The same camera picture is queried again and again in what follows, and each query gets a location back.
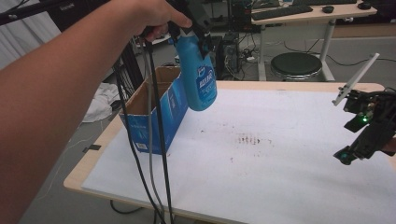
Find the floor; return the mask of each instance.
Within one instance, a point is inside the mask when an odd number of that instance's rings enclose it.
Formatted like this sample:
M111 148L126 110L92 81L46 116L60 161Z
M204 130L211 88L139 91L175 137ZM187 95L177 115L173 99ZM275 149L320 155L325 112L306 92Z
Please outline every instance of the floor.
M274 56L282 52L289 52L289 49L308 50L315 41L316 40L290 41L287 43L279 41L265 43L265 60L270 62ZM247 35L243 40L241 38L240 49L253 49L255 44L256 48L260 44L259 35ZM319 41L311 51L319 52L320 45L321 42ZM327 63L332 70L335 81L347 82L362 65L362 63L359 63L357 65L345 66L339 63L358 63L367 59L369 54L374 52L378 52L380 54L379 58L383 60L377 60L361 82L375 82L384 87L396 87L396 37L334 39L329 49L329 55L333 60L328 58ZM164 63L173 63L174 55L176 55L174 47L168 45L166 42L154 46L154 62L156 66ZM244 63L243 71L241 70L238 74L234 74L235 77L242 79L243 73L245 73L245 77L243 78L245 81L258 80L257 65L254 63L255 60L257 60L257 53L253 52L252 56L254 59L252 59L250 63ZM137 56L137 60L143 70L141 55ZM268 80L280 81L281 79L269 76ZM37 193L29 209L22 217L20 224L146 224L153 222L153 212L149 209L141 209L130 215L121 215L112 210L109 200L73 192L65 189L63 186L64 179L84 156L84 149L95 141L113 118L117 119L116 113L109 118L94 123L82 123L79 126L76 133L70 139L63 154L53 167L41 190ZM115 203L115 206L121 211L136 209L135 206L122 203ZM184 217L176 217L175 222L177 224L204 223Z

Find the table top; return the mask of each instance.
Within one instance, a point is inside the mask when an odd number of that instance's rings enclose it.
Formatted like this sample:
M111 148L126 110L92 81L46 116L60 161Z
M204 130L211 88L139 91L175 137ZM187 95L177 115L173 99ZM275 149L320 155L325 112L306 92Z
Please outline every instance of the table top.
M346 4L346 5L333 5L334 11L330 14L322 12L322 6L311 6L314 10L311 12L289 15L284 17L272 18L262 21L251 20L252 24L263 25L263 24L273 24L273 23L284 23L284 22L297 22L297 21L321 21L321 20L333 20L333 19L343 19L351 17L365 17L373 15L376 13L375 8L370 8L368 10L358 9L357 4ZM256 11L261 11L262 9L255 9L252 13Z
M338 87L343 86L343 83L292 83L292 82L232 82L232 81L219 81L218 88L219 89L228 89L228 90L285 90L285 91L327 91L327 92L336 92ZM360 91L382 91L383 87L378 84L358 84L356 86L357 90ZM97 139L95 142L96 145L102 146L100 150L94 151L89 150L87 154L82 158L82 160L78 163L76 168L72 171L72 173L66 178L64 181L64 186L68 189L75 190L78 192L89 193L99 197L108 197L108 195L101 193L94 193L92 191L85 190L82 187L82 184L89 176L92 168L100 159L102 153L104 152L106 146L110 143L110 141L118 134L122 127L122 123L120 119L115 118L109 126L105 129L103 134ZM391 158L393 167L396 169L396 160ZM127 203L135 203L130 200L123 200L122 198L117 198L119 201L125 201Z

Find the blue liquid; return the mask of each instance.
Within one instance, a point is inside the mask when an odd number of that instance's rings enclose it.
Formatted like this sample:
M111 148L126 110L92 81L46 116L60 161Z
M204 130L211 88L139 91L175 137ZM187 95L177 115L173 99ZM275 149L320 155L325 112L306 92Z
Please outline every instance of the blue liquid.
M203 111L215 102L218 92L212 62L208 55L202 59L197 43L196 35L181 36L176 49L189 108Z

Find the blue cardboard box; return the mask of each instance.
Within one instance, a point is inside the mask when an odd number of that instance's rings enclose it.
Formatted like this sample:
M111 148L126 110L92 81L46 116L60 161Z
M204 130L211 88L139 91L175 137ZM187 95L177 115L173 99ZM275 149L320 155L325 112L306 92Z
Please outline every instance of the blue cardboard box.
M179 67L158 67L156 70L159 94L161 95L161 111L163 115L163 132L165 138L165 150L170 147L175 137L178 126L186 114L188 105L180 78ZM155 106L154 90L150 99L152 110L152 153L162 154L160 145L160 133ZM145 81L127 102L127 118L131 128L131 137L134 147L140 152L149 152L149 83ZM120 112L120 118L125 124L125 115Z

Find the stool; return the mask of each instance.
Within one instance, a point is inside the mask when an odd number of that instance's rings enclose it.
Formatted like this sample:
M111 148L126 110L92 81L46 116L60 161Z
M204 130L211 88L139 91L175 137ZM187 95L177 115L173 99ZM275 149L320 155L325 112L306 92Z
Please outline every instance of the stool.
M321 71L319 58L302 52L290 52L277 55L271 61L271 72L284 79L307 79Z

